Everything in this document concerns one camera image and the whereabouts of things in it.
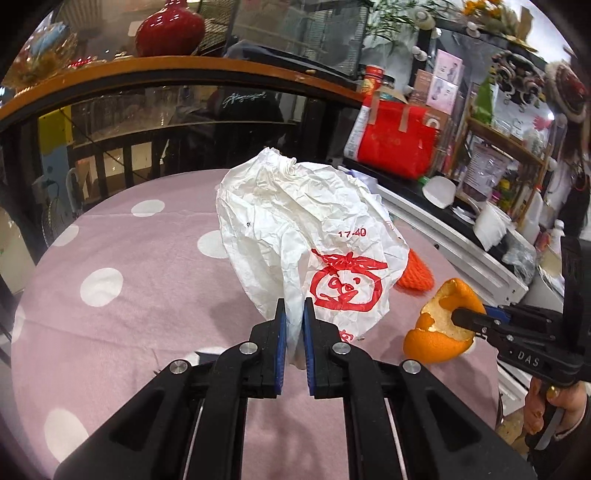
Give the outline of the right hand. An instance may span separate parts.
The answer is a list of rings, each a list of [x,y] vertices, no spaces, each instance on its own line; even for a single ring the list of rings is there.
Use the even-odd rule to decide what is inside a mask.
[[[577,427],[586,413],[587,384],[578,382],[566,389],[549,388],[546,393],[542,392],[542,386],[543,382],[540,379],[536,377],[531,379],[523,409],[525,432],[536,435],[544,428],[543,416],[550,405],[564,410],[562,421],[556,429],[557,434]]]

